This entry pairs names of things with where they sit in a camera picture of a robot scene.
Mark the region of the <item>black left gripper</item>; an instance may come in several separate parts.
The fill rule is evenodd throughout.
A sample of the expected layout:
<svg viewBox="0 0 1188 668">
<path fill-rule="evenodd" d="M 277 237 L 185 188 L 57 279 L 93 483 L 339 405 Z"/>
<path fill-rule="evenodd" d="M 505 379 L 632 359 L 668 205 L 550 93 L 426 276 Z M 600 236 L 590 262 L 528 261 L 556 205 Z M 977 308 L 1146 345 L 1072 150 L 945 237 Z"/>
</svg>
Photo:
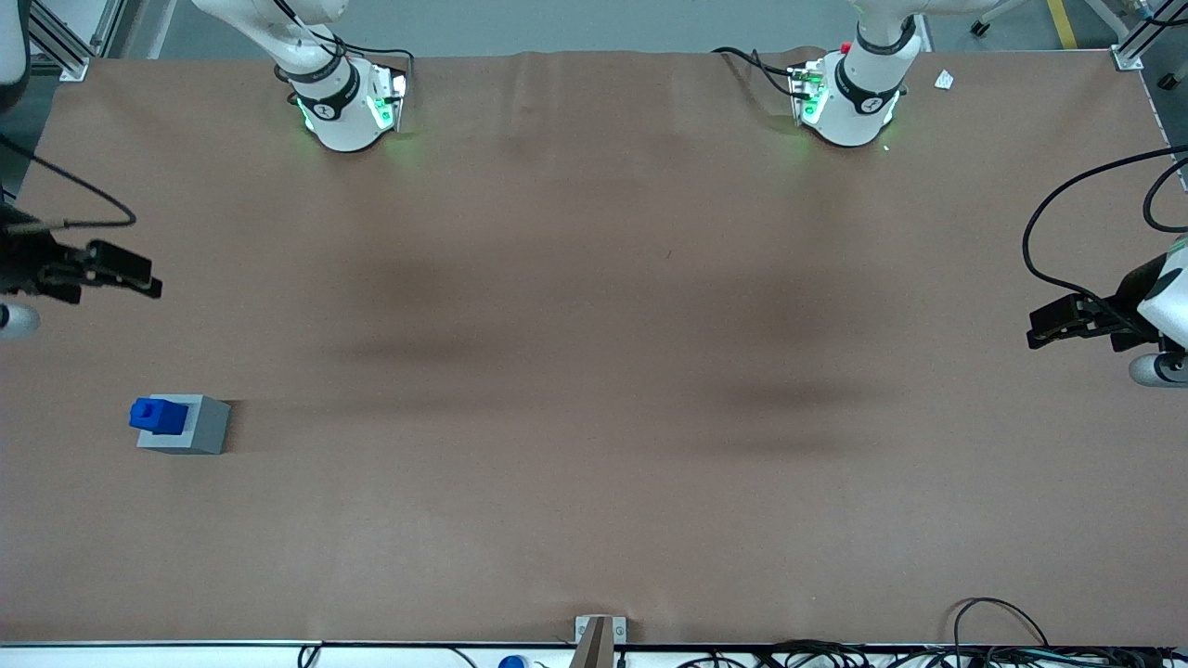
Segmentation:
<svg viewBox="0 0 1188 668">
<path fill-rule="evenodd" d="M 1085 322 L 1104 328 L 1117 353 L 1140 345 L 1157 345 L 1161 334 L 1138 305 L 1159 278 L 1163 259 L 1154 258 L 1132 269 L 1117 283 L 1116 292 L 1102 300 L 1083 294 L 1066 294 L 1047 305 L 1047 317 L 1031 317 L 1026 330 L 1028 349 L 1040 349 L 1060 340 L 1085 338 Z"/>
</svg>

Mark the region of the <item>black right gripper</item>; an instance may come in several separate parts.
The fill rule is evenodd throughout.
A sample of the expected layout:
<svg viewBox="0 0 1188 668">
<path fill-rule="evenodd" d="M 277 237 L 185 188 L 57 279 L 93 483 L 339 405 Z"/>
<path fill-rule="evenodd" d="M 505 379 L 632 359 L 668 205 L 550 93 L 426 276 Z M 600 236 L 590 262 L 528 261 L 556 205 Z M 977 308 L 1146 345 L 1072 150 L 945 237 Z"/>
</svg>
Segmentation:
<svg viewBox="0 0 1188 668">
<path fill-rule="evenodd" d="M 48 223 L 1 204 L 1 291 L 26 294 L 77 305 L 84 286 L 84 253 L 55 240 Z M 152 261 L 103 240 L 86 245 L 86 266 L 95 285 L 129 290 L 160 300 L 164 284 L 152 275 Z"/>
</svg>

